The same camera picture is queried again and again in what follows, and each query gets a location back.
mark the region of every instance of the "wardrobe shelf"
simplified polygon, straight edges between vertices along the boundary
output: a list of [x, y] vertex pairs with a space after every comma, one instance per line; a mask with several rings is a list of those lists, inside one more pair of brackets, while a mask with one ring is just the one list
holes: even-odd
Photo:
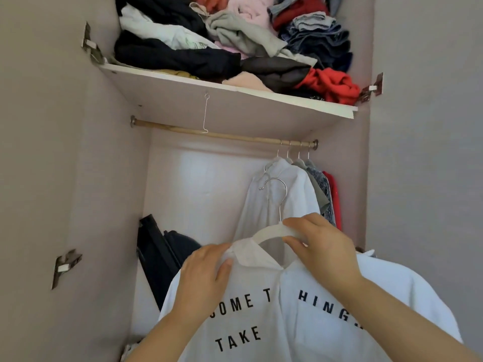
[[357, 107], [222, 85], [156, 71], [100, 66], [145, 121], [217, 133], [304, 139], [310, 132], [353, 119]]

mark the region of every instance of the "black bag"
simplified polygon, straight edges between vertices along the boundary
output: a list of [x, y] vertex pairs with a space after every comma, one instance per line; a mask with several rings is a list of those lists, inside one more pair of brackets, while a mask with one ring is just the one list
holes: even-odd
[[161, 310], [171, 281], [184, 261], [201, 245], [176, 231], [161, 234], [153, 215], [141, 219], [137, 253], [142, 269]]

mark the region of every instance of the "white shelf edge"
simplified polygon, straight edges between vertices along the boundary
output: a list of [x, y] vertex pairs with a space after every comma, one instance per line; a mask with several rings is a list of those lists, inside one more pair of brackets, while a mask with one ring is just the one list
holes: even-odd
[[289, 95], [284, 94], [277, 94], [277, 93], [270, 93], [267, 91], [260, 91], [260, 90], [253, 90], [247, 89], [237, 86], [230, 86], [230, 85], [223, 85], [215, 82], [203, 81], [203, 80], [196, 80], [194, 78], [185, 78], [175, 75], [163, 74], [161, 72], [144, 70], [135, 67], [125, 67], [119, 65], [111, 65], [105, 64], [99, 66], [102, 69], [114, 72], [124, 72], [133, 75], [141, 75], [141, 76], [148, 76], [152, 78], [160, 78], [164, 80], [170, 81], [177, 81], [182, 82], [185, 84], [192, 84], [192, 85], [199, 85], [204, 86], [206, 88], [213, 88], [213, 89], [221, 89], [221, 90], [228, 90], [228, 91], [236, 91], [244, 94], [253, 95], [256, 97], [262, 97], [265, 99], [279, 101], [281, 103], [296, 105], [299, 107], [304, 107], [308, 109], [317, 110], [323, 113], [333, 114], [339, 117], [344, 117], [348, 119], [354, 118], [354, 112], [358, 111], [357, 107], [351, 105], [344, 105], [344, 104], [337, 104], [337, 103], [329, 103], [326, 101], [320, 100], [312, 100], [300, 97], [292, 97]]

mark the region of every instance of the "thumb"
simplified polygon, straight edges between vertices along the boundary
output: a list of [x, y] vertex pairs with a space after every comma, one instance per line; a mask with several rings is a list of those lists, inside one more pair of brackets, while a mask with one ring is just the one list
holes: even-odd
[[218, 285], [221, 294], [225, 293], [228, 280], [230, 279], [232, 265], [233, 259], [229, 258], [226, 259], [226, 261], [221, 264], [220, 269], [218, 269], [218, 274], [216, 275], [216, 284]]
[[285, 236], [281, 239], [294, 251], [302, 263], [304, 263], [308, 252], [305, 245], [299, 239], [292, 236]]

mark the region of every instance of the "red garment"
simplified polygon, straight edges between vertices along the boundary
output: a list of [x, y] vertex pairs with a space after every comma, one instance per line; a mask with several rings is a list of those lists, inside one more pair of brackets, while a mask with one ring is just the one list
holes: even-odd
[[323, 70], [311, 68], [295, 89], [301, 86], [317, 91], [328, 102], [346, 105], [354, 105], [361, 92], [359, 86], [352, 82], [347, 73], [334, 71], [330, 67]]
[[206, 7], [206, 10], [211, 14], [216, 11], [226, 9], [228, 6], [228, 0], [193, 0], [198, 4]]
[[335, 183], [334, 177], [327, 171], [323, 171], [323, 173], [329, 181], [330, 195], [332, 195], [332, 206], [334, 207], [335, 225], [342, 231], [341, 202], [339, 201], [337, 184]]
[[329, 14], [329, 8], [321, 0], [297, 0], [289, 8], [282, 11], [272, 22], [273, 29], [280, 30], [282, 26], [290, 23], [294, 18], [311, 12], [324, 11]]

